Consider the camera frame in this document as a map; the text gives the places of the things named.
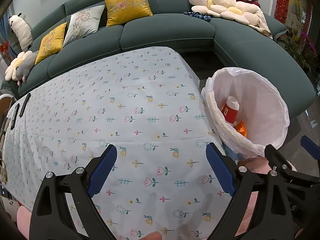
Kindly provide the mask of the operator hand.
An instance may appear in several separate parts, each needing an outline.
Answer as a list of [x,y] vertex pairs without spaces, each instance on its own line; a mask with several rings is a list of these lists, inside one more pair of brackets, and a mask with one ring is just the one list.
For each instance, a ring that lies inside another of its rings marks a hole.
[[141,238],[141,240],[162,240],[162,235],[158,231],[155,231]]

